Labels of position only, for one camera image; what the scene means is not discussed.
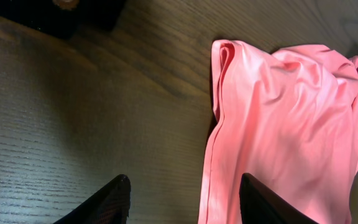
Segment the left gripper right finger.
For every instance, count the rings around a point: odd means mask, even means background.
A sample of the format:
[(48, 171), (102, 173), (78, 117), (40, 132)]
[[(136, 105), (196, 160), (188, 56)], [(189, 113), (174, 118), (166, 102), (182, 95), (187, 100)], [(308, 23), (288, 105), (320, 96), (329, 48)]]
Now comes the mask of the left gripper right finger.
[(253, 175), (242, 175), (239, 191), (243, 224), (317, 224)]

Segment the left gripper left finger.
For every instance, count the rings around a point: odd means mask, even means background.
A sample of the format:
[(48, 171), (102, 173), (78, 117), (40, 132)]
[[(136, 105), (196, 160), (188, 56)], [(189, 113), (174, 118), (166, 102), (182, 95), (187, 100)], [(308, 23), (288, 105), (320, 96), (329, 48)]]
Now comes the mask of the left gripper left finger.
[(120, 174), (54, 224), (126, 224), (131, 207), (131, 182)]

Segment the pink t-shirt with brown print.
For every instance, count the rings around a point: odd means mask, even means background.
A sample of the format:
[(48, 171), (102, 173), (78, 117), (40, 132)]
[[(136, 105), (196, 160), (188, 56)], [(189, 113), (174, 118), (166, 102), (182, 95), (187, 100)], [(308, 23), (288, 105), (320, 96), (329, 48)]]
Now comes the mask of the pink t-shirt with brown print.
[(238, 40), (211, 49), (213, 111), (200, 223), (240, 223), (250, 173), (318, 223), (350, 223), (358, 171), (358, 55), (325, 45), (272, 54)]

